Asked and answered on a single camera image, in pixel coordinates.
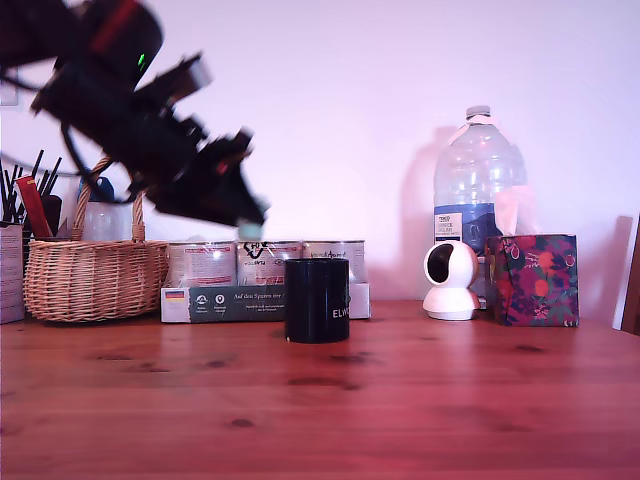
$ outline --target basket handle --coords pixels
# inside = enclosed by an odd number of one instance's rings
[[[98,162],[98,164],[91,170],[94,180],[97,180],[100,173],[106,170],[113,161],[109,157],[105,157]],[[84,182],[82,185],[82,191],[80,192],[80,198],[78,199],[78,208],[76,210],[76,218],[73,221],[73,228],[71,229],[71,240],[82,240],[82,232],[84,230],[84,218],[87,213],[87,203],[89,203],[89,197],[91,196],[91,187],[88,182]],[[144,242],[145,240],[145,228],[142,221],[142,196],[143,192],[138,192],[135,200],[133,201],[133,225],[131,227],[131,235],[134,242]]]

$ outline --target floral gift bag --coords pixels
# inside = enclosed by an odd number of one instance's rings
[[[487,303],[503,325],[577,327],[575,235],[490,237]]]

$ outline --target cardboard box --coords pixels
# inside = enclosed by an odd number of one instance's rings
[[[22,226],[0,225],[0,324],[24,318]]]
[[[369,318],[369,284],[351,284],[351,319]],[[283,285],[163,288],[165,323],[278,322],[284,320]]]
[[[485,253],[487,303],[499,323],[578,326],[575,235],[490,237]]]

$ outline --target metal tin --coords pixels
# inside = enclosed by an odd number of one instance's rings
[[[234,242],[170,243],[167,255],[168,286],[237,284]]]
[[[303,258],[346,258],[349,260],[349,281],[367,283],[364,263],[364,240],[337,242],[302,242]]]
[[[238,243],[238,285],[284,285],[284,261],[301,256],[300,242]]]

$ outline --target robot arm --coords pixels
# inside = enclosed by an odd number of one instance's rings
[[[264,223],[240,170],[250,133],[209,142],[198,122],[174,115],[177,101],[211,81],[201,56],[138,88],[162,43],[159,24],[137,0],[89,0],[74,8],[62,0],[0,0],[0,78],[19,84],[8,68],[56,59],[31,108],[60,121],[85,181],[95,187],[71,128],[127,168],[134,178],[130,198],[145,189],[161,212],[232,226],[242,219]]]

